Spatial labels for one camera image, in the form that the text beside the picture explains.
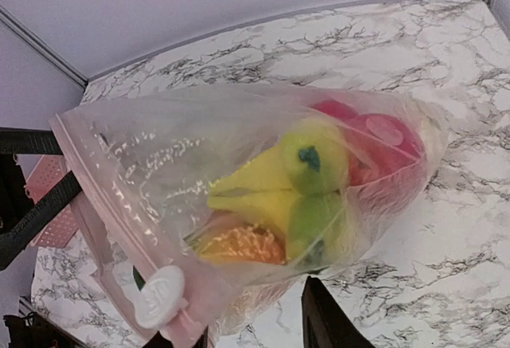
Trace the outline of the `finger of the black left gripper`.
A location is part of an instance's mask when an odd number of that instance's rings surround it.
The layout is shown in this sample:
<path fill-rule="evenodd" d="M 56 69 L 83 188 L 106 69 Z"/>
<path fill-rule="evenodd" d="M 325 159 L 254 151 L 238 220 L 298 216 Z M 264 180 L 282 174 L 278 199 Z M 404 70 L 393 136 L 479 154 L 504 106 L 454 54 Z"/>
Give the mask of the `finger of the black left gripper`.
<path fill-rule="evenodd" d="M 63 155 L 51 131 L 2 127 L 0 137 L 1 154 Z"/>
<path fill-rule="evenodd" d="M 1 235 L 1 270 L 4 271 L 82 191 L 73 172 L 68 172 L 8 233 Z"/>

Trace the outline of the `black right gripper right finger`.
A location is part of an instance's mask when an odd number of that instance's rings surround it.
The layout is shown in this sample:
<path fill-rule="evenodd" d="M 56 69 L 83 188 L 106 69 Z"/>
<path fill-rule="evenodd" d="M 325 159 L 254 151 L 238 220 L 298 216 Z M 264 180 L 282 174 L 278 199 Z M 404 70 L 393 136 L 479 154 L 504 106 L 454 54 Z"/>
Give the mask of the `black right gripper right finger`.
<path fill-rule="evenodd" d="M 306 348 L 371 348 L 322 281 L 308 277 L 301 296 Z"/>

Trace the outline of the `clear zip top bag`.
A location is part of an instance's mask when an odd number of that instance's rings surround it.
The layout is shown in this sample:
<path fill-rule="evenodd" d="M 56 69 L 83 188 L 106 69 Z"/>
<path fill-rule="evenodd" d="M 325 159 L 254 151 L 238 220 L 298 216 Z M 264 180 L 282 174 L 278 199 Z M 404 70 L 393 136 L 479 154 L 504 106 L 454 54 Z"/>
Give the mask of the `clear zip top bag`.
<path fill-rule="evenodd" d="M 352 266 L 425 189 L 446 113 L 394 92 L 200 85 L 50 123 L 96 280 L 144 338 L 241 329 Z"/>

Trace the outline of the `yellow fake banana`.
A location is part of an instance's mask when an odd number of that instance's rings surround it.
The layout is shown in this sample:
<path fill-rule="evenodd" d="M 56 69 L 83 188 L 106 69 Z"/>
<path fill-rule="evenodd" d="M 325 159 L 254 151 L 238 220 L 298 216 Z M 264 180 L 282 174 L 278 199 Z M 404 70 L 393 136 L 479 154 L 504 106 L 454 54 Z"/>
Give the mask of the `yellow fake banana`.
<path fill-rule="evenodd" d="M 284 238 L 291 208 L 299 198 L 284 170 L 280 146 L 276 145 L 230 176 L 217 180 L 211 186 L 207 205 L 237 213 L 249 223 L 264 225 Z"/>

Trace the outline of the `yellow fake lemon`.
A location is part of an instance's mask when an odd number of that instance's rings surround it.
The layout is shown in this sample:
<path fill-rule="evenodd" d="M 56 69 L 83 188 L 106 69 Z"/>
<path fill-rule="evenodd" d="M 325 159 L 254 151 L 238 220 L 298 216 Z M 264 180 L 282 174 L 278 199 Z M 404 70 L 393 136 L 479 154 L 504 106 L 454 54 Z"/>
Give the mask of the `yellow fake lemon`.
<path fill-rule="evenodd" d="M 302 119 L 281 138 L 280 156 L 293 187 L 325 194 L 347 186 L 349 157 L 343 133 L 319 118 Z"/>

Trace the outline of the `red fake dragon fruit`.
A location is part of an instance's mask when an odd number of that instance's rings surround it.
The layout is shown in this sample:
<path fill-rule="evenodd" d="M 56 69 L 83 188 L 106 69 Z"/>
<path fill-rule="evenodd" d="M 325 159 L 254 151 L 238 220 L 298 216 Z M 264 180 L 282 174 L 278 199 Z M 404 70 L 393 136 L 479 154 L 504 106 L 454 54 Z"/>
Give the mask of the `red fake dragon fruit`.
<path fill-rule="evenodd" d="M 425 154 L 415 131 L 391 115 L 358 115 L 344 131 L 350 147 L 352 186 L 378 181 L 419 161 Z"/>
<path fill-rule="evenodd" d="M 349 120 L 358 116 L 354 108 L 336 100 L 323 100 L 314 103 L 311 108 L 338 120 Z"/>

